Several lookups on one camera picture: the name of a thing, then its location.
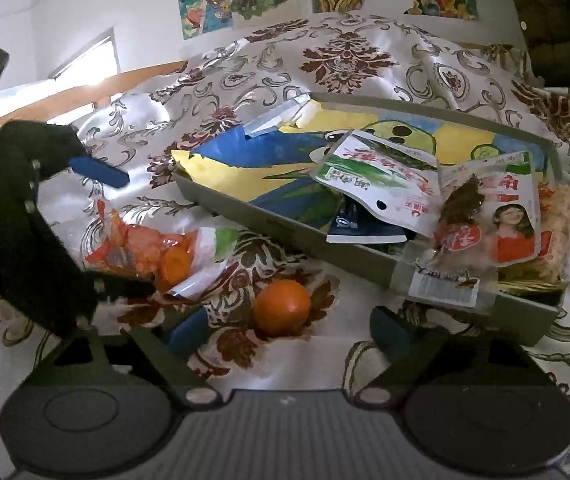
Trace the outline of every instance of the plastic wrapper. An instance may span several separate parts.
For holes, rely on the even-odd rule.
[[[86,257],[95,269],[154,280],[159,292],[196,298],[221,274],[236,246],[238,232],[204,227],[185,234],[126,224],[118,211],[98,203],[105,240]]]
[[[519,296],[563,290],[569,283],[570,184],[538,184],[541,214],[541,250],[538,257],[504,267],[498,290]]]
[[[471,160],[441,177],[445,202],[434,231],[440,268],[502,268],[538,256],[540,206],[529,153]]]

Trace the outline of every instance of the white label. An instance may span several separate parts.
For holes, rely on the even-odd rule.
[[[470,278],[460,281],[444,280],[414,272],[408,296],[415,301],[440,304],[442,306],[456,305],[474,307],[478,297],[480,280]]]

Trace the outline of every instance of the bedspread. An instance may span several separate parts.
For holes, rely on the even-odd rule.
[[[159,230],[225,224],[181,196],[171,182],[170,151],[197,146],[306,91],[408,100],[517,126],[552,139],[570,178],[570,89],[534,88],[526,69],[526,57],[504,47],[470,50],[380,16],[317,14],[281,23],[190,59],[184,72],[152,78],[79,121],[92,155],[127,170],[131,184],[104,189],[63,172],[41,186],[38,206],[79,262],[100,237],[102,196],[127,222]],[[247,327],[255,293],[274,276],[294,277],[311,292],[311,322],[297,338],[265,340]],[[188,364],[223,393],[236,387],[358,390],[386,366],[369,340],[376,304],[416,324],[477,333],[248,230],[202,303],[218,330]],[[148,299],[105,304],[95,324],[103,332],[153,326],[168,309],[187,306]],[[0,407],[57,342],[0,300]],[[556,322],[527,351],[570,398],[570,287]],[[570,453],[563,469],[570,475]],[[0,477],[11,472],[0,440]]]

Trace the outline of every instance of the snack package image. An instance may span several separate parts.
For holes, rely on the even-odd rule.
[[[484,196],[473,224],[439,226],[441,242],[450,251],[483,243],[496,267],[526,262],[541,249],[540,206],[529,153],[518,152],[470,160],[442,170],[446,199],[478,179]]]
[[[380,221],[431,237],[441,200],[438,162],[430,153],[353,130],[311,176],[357,200]]]

